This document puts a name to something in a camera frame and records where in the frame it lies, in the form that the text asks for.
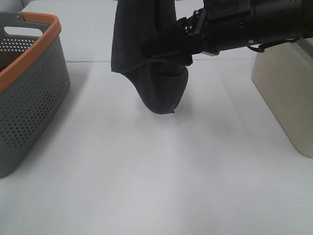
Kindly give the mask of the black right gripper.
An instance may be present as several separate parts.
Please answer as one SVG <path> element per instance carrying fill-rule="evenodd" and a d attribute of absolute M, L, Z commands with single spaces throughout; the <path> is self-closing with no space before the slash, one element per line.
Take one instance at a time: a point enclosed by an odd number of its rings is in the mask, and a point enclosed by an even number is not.
<path fill-rule="evenodd" d="M 190 66 L 192 55 L 254 45 L 253 0 L 205 0 L 203 8 L 181 18 L 163 33 L 142 42 L 144 58 Z"/>

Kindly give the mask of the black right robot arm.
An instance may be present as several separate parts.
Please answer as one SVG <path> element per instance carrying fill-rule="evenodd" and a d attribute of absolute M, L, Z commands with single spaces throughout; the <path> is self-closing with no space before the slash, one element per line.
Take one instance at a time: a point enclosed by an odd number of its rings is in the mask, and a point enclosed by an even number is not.
<path fill-rule="evenodd" d="M 203 8 L 140 44 L 142 56 L 183 66 L 192 56 L 247 47 L 266 48 L 313 36 L 311 0 L 205 0 Z"/>

